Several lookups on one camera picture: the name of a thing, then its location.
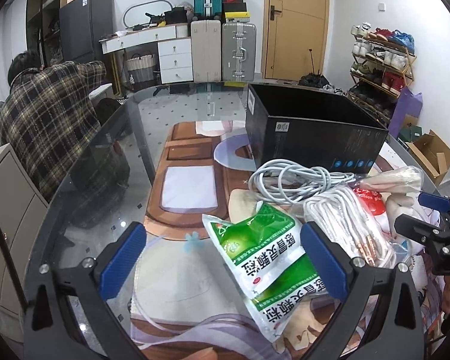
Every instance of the glass tabletop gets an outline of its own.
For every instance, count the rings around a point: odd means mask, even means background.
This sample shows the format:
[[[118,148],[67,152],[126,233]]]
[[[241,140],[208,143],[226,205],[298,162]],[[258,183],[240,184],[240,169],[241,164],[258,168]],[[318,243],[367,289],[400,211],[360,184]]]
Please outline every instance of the glass tabletop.
[[[227,166],[228,157],[254,166],[240,140],[246,101],[245,86],[226,83],[159,86],[128,98],[51,201],[32,250],[27,296],[39,266],[71,268],[96,258],[136,221],[147,231],[145,249],[107,304],[149,359],[182,359],[210,346],[231,360],[303,355],[334,312],[334,300],[300,303],[287,340],[270,343],[201,223],[203,212],[228,210],[232,218],[248,191],[250,169]],[[217,150],[231,137],[238,137],[235,146]],[[416,165],[394,139],[389,144]],[[430,180],[424,190],[435,191]],[[105,355],[78,298],[68,300],[90,348]],[[349,349],[359,340],[357,333]]]

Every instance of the plaid shirt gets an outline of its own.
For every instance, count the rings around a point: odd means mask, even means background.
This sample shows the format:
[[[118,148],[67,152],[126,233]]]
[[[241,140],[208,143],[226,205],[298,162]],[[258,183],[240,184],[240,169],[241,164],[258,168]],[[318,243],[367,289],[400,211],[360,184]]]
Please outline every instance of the plaid shirt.
[[[0,144],[11,144],[48,202],[100,129],[88,95],[105,73],[103,62],[65,62],[28,69],[11,85],[0,112]]]

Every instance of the open black box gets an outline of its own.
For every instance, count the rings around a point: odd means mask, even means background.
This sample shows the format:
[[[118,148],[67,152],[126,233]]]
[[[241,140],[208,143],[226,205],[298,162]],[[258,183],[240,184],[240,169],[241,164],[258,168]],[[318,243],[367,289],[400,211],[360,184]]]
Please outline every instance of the open black box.
[[[368,173],[388,130],[348,98],[321,89],[249,84],[246,129],[255,164],[274,158]]]

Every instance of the gray suitcase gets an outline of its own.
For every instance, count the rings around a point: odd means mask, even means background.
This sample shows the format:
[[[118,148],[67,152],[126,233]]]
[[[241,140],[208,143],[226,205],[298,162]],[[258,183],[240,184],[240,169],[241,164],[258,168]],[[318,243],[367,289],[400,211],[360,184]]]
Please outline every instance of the gray suitcase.
[[[196,83],[222,80],[220,30],[219,20],[192,21],[192,66]]]
[[[257,28],[250,23],[222,25],[223,81],[253,81]]]

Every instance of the white cable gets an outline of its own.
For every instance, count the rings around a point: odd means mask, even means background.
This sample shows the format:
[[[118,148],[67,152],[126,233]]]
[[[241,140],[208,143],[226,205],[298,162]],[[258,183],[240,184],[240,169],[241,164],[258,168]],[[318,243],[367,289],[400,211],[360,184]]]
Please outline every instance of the white cable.
[[[315,221],[351,258],[361,256],[370,265],[394,267],[393,248],[351,188],[337,186],[309,198],[303,202],[303,211],[307,221]]]
[[[275,176],[278,176],[276,185],[271,183]],[[329,172],[321,166],[306,168],[293,161],[276,159],[257,169],[248,180],[248,189],[257,193],[258,200],[292,205],[350,181],[355,181],[353,173]]]

